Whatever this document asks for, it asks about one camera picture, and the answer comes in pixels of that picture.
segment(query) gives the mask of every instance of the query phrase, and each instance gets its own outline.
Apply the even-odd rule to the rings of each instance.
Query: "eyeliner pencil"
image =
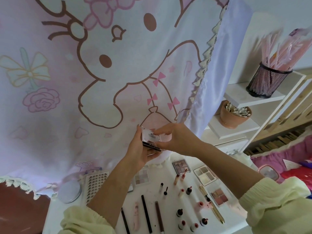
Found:
[[[158,219],[159,228],[160,228],[160,234],[165,234],[165,229],[163,227],[158,201],[155,201],[155,207],[156,207],[157,219]]]
[[[147,212],[144,195],[141,195],[141,198],[142,198],[142,202],[143,202],[143,207],[144,207],[144,212],[145,212],[147,226],[149,227],[149,232],[152,233],[153,232],[152,231],[152,226],[151,226],[151,223],[149,221],[149,213]]]
[[[126,227],[127,234],[130,234],[130,231],[129,231],[129,228],[128,228],[128,224],[127,224],[127,220],[126,220],[126,216],[124,215],[124,212],[123,212],[122,208],[121,208],[121,215],[122,215],[122,218],[124,220],[124,226]]]

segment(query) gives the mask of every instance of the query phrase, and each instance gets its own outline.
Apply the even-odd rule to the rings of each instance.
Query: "eyeshadow palette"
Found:
[[[227,197],[220,188],[215,190],[214,192],[211,192],[210,194],[218,207],[228,201]]]
[[[101,172],[90,174],[85,178],[84,194],[82,204],[87,205],[90,200],[95,196],[101,185],[107,179],[110,172]]]
[[[206,165],[195,169],[194,173],[204,186],[217,180],[217,178],[210,172]]]
[[[143,146],[149,148],[149,149],[153,149],[156,151],[161,152],[161,149],[154,146],[155,142],[159,142],[161,141],[160,136],[159,135],[154,135],[153,131],[146,129],[144,127],[141,127],[142,129],[142,143]]]
[[[147,169],[142,169],[137,174],[135,174],[135,185],[145,185],[148,183],[150,183],[150,180]]]
[[[178,175],[183,174],[185,172],[185,169],[187,169],[186,173],[191,172],[190,167],[188,166],[187,162],[185,159],[181,159],[178,161],[174,161],[173,163],[174,169],[176,170],[176,173]]]

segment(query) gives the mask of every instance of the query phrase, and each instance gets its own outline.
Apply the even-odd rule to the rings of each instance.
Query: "lip gloss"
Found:
[[[177,196],[181,198],[183,195],[184,195],[184,189],[181,189]]]
[[[187,195],[190,195],[190,194],[191,194],[191,192],[192,192],[192,187],[189,187],[189,188],[186,190],[186,192],[185,192],[185,193],[186,193]]]
[[[199,201],[199,202],[195,205],[195,207],[194,207],[194,209],[195,209],[196,212],[201,211],[203,208],[204,208],[204,203],[201,202],[201,201]]]
[[[203,218],[202,220],[199,221],[199,223],[204,227],[208,223],[208,218]]]
[[[183,230],[185,227],[185,221],[183,220],[181,223],[178,224],[180,230]]]
[[[168,187],[166,188],[166,191],[163,193],[163,199],[166,199],[166,197],[167,197],[167,190],[168,190]]]
[[[192,224],[191,225],[191,232],[195,232],[197,228],[198,228],[198,224],[197,223]]]
[[[179,180],[180,175],[177,175],[176,178],[174,179],[174,185],[177,184],[177,181]]]
[[[163,188],[163,183],[161,183],[161,184],[160,184],[160,187],[159,187],[159,193],[161,193],[162,188]]]
[[[184,181],[184,178],[185,178],[185,173],[187,172],[187,169],[185,169],[185,172],[182,174],[181,176],[181,181]]]
[[[135,202],[135,213],[133,215],[133,223],[134,223],[134,227],[133,230],[137,231],[140,228],[140,224],[139,224],[139,217],[138,217],[138,202]]]
[[[178,209],[178,210],[177,210],[177,216],[178,216],[178,217],[181,217],[182,214],[183,214],[183,209]]]

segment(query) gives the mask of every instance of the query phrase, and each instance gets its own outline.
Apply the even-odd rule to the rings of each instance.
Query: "round compact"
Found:
[[[65,204],[72,203],[81,194],[81,185],[78,181],[68,181],[61,185],[57,198]]]

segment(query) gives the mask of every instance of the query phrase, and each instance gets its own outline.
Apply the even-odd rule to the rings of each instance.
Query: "printed rose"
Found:
[[[59,104],[59,96],[55,90],[40,88],[36,92],[29,93],[23,99],[23,104],[28,107],[30,112],[49,111]]]

